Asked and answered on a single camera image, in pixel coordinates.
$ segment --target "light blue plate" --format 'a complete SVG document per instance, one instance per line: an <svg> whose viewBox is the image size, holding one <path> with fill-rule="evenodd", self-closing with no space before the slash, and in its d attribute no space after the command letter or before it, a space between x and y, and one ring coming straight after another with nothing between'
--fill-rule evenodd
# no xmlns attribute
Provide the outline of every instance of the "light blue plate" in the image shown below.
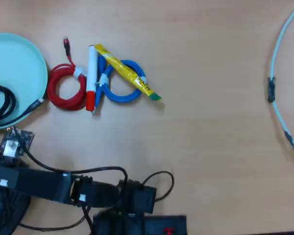
<svg viewBox="0 0 294 235"><path fill-rule="evenodd" d="M47 66L37 47L21 36L0 33L0 85L10 89L17 100L15 110L4 122L18 117L31 103L42 98L47 82ZM0 107L3 102L4 94L0 93Z"/></svg>

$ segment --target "blue cable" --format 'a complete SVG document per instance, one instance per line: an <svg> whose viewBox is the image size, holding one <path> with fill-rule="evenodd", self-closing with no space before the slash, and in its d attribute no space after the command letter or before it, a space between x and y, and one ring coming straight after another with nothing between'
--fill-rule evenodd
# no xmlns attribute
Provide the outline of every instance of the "blue cable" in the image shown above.
<svg viewBox="0 0 294 235"><path fill-rule="evenodd" d="M142 70L142 68L135 63L134 61L131 60L121 60L123 64L126 66L130 67L133 69L143 80L146 81L145 78L145 73ZM120 96L116 95L111 92L109 88L109 78L114 70L112 65L109 65L106 69L104 69L106 64L106 61L103 56L99 56L98 58L98 70L100 73L100 81L99 81L99 86L97 87L96 91L96 101L95 101L95 106L97 107L100 102L100 98L102 96L102 93L105 93L105 95L113 102L117 103L129 103L133 100L136 100L142 92L138 89L136 89L133 93L126 95L126 96Z"/></svg>
<svg viewBox="0 0 294 235"><path fill-rule="evenodd" d="M278 51L279 51L279 48L280 48L280 45L281 45L281 42L282 42L282 39L283 39L283 36L288 28L288 26L290 25L290 23L292 22L294 18L294 11L292 12L292 14L289 16L289 18L286 20L286 22L284 23L282 29L281 29L281 32L279 34L279 37L278 37L278 40L276 42L276 45L275 45L275 48L274 48L274 52L273 52L273 55L272 55L272 60L271 60L271 66L270 66L270 77L269 77L269 82L274 82L274 70L275 70L275 60L276 60L276 57L277 57L277 54L278 54ZM273 100L272 102L272 106L273 106L273 109L278 117L278 120L284 130L284 133L286 135L286 137L288 138L288 140L290 141L291 145L293 146L294 148L294 139L288 129L288 127L286 126L286 123L285 121L283 120L282 118L282 115L278 109L278 106L276 104L276 101Z"/></svg>

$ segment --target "black wire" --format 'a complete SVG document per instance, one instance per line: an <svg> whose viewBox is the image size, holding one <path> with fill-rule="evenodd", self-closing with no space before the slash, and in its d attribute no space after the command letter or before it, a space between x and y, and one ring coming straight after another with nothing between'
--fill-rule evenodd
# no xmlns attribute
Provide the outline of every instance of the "black wire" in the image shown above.
<svg viewBox="0 0 294 235"><path fill-rule="evenodd" d="M39 161L38 159L36 159L31 152L27 149L23 139L21 138L19 132L17 131L17 129L13 126L12 127L13 130L15 131L15 135L18 138L18 141L21 145L21 147L23 148L24 152L29 156L30 159L32 159L37 165L41 166L42 168L45 168L47 170L53 171L53 172L58 172L58 173L71 173L71 174L85 174L85 173L91 173L91 172L99 172L99 171L105 171L105 170L119 170L124 174L124 184L122 185L121 191L120 191L120 198L123 196L124 192L125 192L125 187L126 187L126 183L128 180L128 174L126 172L126 170L122 167L119 166L105 166L105 167L95 167L95 168L91 168L91 169L85 169L85 170L62 170L62 169L57 169L54 167L50 167L47 166L45 164L43 164L41 161ZM37 230L37 231L41 231L41 232L50 232L50 231L60 231L60 230L64 230L64 229L70 229L73 227L76 227L77 225L81 224L85 219L87 220L87 223L92 231L92 220L88 215L88 212L86 210L85 207L82 207L83 209L83 213L84 216L83 218L81 218L78 222L76 222L75 224L69 225L67 227L60 227L60 228L38 228L38 227L33 227L33 226L29 226L29 225L25 225L22 224L21 226L27 229L32 229L32 230Z"/></svg>
<svg viewBox="0 0 294 235"><path fill-rule="evenodd" d="M4 94L4 103L2 105L2 107L0 108L0 121L5 119L6 117L8 117L13 110L15 109L16 106L16 98L15 95L13 94L13 92L11 92L11 90L7 89L6 87L0 86L0 92L2 92ZM19 117L8 121L6 123L0 123L0 126L6 126L9 125L17 120L19 120L20 118L22 118L24 115L20 115Z"/></svg>
<svg viewBox="0 0 294 235"><path fill-rule="evenodd" d="M36 159L28 150L28 148L26 147L23 139L21 138L20 134L18 133L17 129L13 126L12 127L15 131L15 135L18 138L18 141L20 142L20 145L22 147L22 149L24 150L24 152L29 156L30 159L33 160L33 162L35 162L37 165L41 166L44 169L53 171L53 172L57 172L57 173L71 173L71 174L85 174L85 173L91 173L91 172L99 172L99 171L105 171L105 170L118 170L121 171L124 174L124 186L127 183L128 180L128 174L126 172L126 170L120 166L103 166L103 167L95 167L95 168L90 168L90 169L85 169L85 170L63 170L63 169L58 169L58 168L54 168L48 165L43 164L41 161L39 161L38 159ZM125 187L123 187L121 189L120 195L123 194L125 190Z"/></svg>
<svg viewBox="0 0 294 235"><path fill-rule="evenodd" d="M92 230L93 230L93 223L92 223L92 220L91 220L91 218L89 217L89 215L88 215L88 213L87 213L87 210L86 210L86 208L85 208L84 206L82 206L82 210L83 210L83 212L84 212L84 216L85 216L85 218L86 218L86 221L87 221L87 223L88 223L88 225L89 225L90 231L92 231Z"/></svg>
<svg viewBox="0 0 294 235"><path fill-rule="evenodd" d="M88 207L86 209L86 213L87 215L89 214L91 207ZM40 231L40 232L54 232L54 231L62 231L62 230L68 230L68 229L72 229L78 225L80 225L83 221L85 220L85 216L83 216L79 221L77 221L74 224L71 224L69 226L64 226L64 227L54 227L54 228L40 228L40 227L34 227L34 226L30 226L30 225L26 225L23 223L20 223L19 225L25 229L30 229L30 230L35 230L35 231Z"/></svg>
<svg viewBox="0 0 294 235"><path fill-rule="evenodd" d="M166 197L172 192L172 189L173 189L173 187L174 187L174 176L172 175L171 172L166 171L166 170L157 171L157 172L155 172L155 173L149 175L149 176L148 176L148 177L142 182L142 185L146 184L148 180L150 180L150 179L151 179L152 177L154 177L155 175L159 175L159 174L168 174L168 175L170 175L170 176L171 176L171 182L172 182L172 183L171 183L171 187L169 188L169 190L168 190L163 196L161 196L161 197L159 197L159 198L156 198L156 199L155 199L155 202L159 202L159 201L165 199L165 198L166 198Z"/></svg>
<svg viewBox="0 0 294 235"><path fill-rule="evenodd" d="M11 90L7 89L6 87L0 86L0 92L4 94L4 103L0 108L0 121L2 121L14 111L16 106L16 98L13 92L11 92ZM10 121L0 123L0 126L7 126L20 120L22 117L26 116L27 114L34 111L37 107L39 107L42 104L42 102L43 99L35 100L31 105L28 106L28 108L21 115Z"/></svg>

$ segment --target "coiled blue cable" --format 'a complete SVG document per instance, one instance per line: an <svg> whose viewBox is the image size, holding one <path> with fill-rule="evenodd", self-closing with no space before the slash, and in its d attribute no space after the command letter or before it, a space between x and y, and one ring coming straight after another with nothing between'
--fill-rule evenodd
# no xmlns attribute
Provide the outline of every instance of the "coiled blue cable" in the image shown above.
<svg viewBox="0 0 294 235"><path fill-rule="evenodd" d="M130 67L133 69L143 81L146 82L146 77L143 69L134 61L131 60L121 60L123 64L126 66ZM100 98L102 93L105 93L105 95L113 102L117 103L129 103L132 102L133 100L136 100L142 92L138 89L133 91L133 93L126 95L126 96L120 96L112 93L109 88L109 78L114 70L112 65L109 65L106 69L105 68L106 61L103 56L99 56L98 58L98 70L100 73L100 81L99 81L99 86L96 91L96 101L95 101L95 106L97 107L100 102Z"/></svg>

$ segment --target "red connector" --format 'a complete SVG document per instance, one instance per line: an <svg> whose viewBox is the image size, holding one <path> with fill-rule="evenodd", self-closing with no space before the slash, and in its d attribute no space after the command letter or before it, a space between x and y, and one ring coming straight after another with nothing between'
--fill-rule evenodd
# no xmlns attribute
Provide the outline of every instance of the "red connector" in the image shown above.
<svg viewBox="0 0 294 235"><path fill-rule="evenodd" d="M163 230L163 232L164 232L165 235L174 235L174 231L175 231L174 228L165 228Z"/></svg>
<svg viewBox="0 0 294 235"><path fill-rule="evenodd" d="M64 37L63 38L63 46L65 49L65 53L67 56L71 56L71 47L70 47L70 41L68 37Z"/></svg>

